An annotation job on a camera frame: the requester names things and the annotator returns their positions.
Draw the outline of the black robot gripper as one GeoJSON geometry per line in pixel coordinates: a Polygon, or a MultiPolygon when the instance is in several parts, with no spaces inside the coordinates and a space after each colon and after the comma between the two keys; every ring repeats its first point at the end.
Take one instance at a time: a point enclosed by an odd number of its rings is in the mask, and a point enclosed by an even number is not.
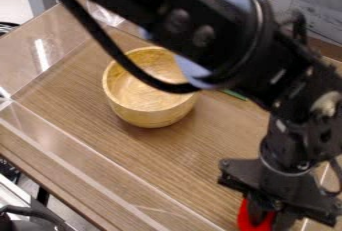
{"type": "Polygon", "coordinates": [[[260,159],[223,159],[219,170],[217,183],[247,199],[252,226],[261,224],[267,212],[275,213],[272,231],[289,231],[295,221],[303,218],[335,226],[342,216],[342,200],[338,192],[323,189],[309,171],[284,175],[260,159]]]}

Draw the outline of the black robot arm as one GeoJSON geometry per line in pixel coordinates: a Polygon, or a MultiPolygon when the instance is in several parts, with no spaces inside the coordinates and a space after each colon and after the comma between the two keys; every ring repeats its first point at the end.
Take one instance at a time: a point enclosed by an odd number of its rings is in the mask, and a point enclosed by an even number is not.
{"type": "Polygon", "coordinates": [[[77,0],[60,0],[122,68],[175,94],[231,89],[268,111],[253,159],[223,159],[217,182],[243,194],[241,231],[288,231],[342,218],[342,74],[309,47],[300,12],[277,18],[267,0],[90,0],[177,56],[180,84],[125,57],[77,0]]]}

